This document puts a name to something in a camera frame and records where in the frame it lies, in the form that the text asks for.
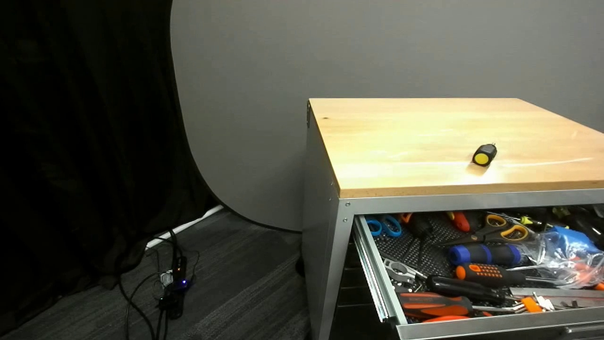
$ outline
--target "open drawer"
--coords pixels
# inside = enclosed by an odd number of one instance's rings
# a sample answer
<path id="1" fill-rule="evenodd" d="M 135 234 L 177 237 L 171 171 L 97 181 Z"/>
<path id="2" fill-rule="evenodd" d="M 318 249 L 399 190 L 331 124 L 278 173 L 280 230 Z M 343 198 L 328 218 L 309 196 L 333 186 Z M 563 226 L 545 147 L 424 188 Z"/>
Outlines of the open drawer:
<path id="1" fill-rule="evenodd" d="M 380 322 L 390 322 L 397 337 L 604 337 L 604 303 L 567 307 L 543 313 L 505 313 L 488 317 L 465 317 L 458 320 L 412 322 L 403 313 L 395 286 L 392 285 L 384 258 L 395 258 L 401 252 L 416 251 L 403 243 L 403 237 L 375 241 L 365 217 L 352 222 L 352 243 L 360 256 L 371 292 L 375 311 Z"/>

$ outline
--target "cabinet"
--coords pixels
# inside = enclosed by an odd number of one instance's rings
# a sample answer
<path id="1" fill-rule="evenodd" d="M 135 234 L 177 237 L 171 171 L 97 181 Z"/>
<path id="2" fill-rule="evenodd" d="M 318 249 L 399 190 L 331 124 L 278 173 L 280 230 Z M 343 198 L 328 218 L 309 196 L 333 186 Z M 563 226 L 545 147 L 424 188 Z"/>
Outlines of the cabinet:
<path id="1" fill-rule="evenodd" d="M 488 167 L 469 164 L 496 143 Z M 312 337 L 328 337 L 354 217 L 604 201 L 604 133 L 518 98 L 311 98 L 301 254 Z M 563 324 L 604 320 L 604 307 Z M 397 324 L 399 337 L 473 320 Z M 516 322 L 516 330 L 539 317 Z"/>

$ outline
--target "gray carpet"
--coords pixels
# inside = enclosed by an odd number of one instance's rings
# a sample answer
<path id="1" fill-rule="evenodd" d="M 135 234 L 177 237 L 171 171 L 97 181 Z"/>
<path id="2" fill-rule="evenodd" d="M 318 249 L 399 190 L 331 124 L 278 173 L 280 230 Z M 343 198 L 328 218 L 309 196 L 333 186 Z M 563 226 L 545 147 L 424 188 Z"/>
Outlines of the gray carpet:
<path id="1" fill-rule="evenodd" d="M 194 285 L 180 319 L 169 320 L 167 337 L 192 340 L 303 340 L 307 309 L 303 277 L 295 271 L 299 234 L 248 222 L 227 209 L 178 234 Z M 156 326 L 158 273 L 169 268 L 169 243 L 144 252 L 122 275 L 135 285 L 133 302 Z M 7 340 L 150 337 L 143 319 L 118 288 L 95 286 L 58 300 L 52 307 L 3 336 Z"/>

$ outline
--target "gray wall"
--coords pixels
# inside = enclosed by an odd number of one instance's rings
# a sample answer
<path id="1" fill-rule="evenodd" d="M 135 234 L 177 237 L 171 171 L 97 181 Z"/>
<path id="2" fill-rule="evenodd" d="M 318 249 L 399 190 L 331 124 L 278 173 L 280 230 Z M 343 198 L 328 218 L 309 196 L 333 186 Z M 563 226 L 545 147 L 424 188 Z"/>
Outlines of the gray wall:
<path id="1" fill-rule="evenodd" d="M 604 128 L 601 0 L 175 0 L 195 162 L 241 215 L 299 228 L 305 98 L 518 96 Z"/>

